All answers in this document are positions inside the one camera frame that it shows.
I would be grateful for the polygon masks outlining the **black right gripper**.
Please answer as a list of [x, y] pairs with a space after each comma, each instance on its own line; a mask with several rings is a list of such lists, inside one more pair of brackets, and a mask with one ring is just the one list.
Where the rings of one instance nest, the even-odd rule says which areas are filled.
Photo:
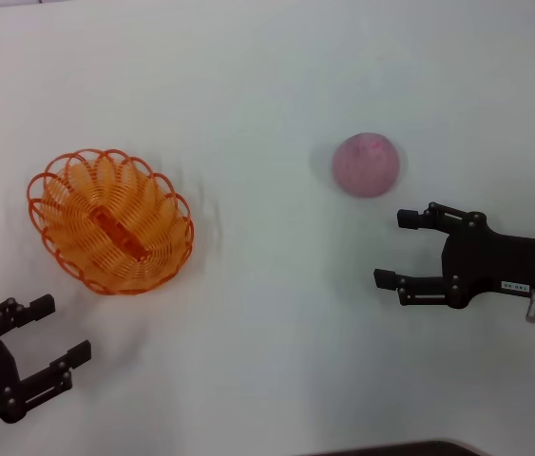
[[396, 219], [403, 229], [449, 234], [442, 252], [442, 277], [373, 271], [376, 287], [396, 292], [402, 306], [464, 309], [476, 295], [528, 297], [535, 289], [535, 238], [496, 233], [487, 226], [483, 213], [436, 202], [423, 212], [400, 209]]

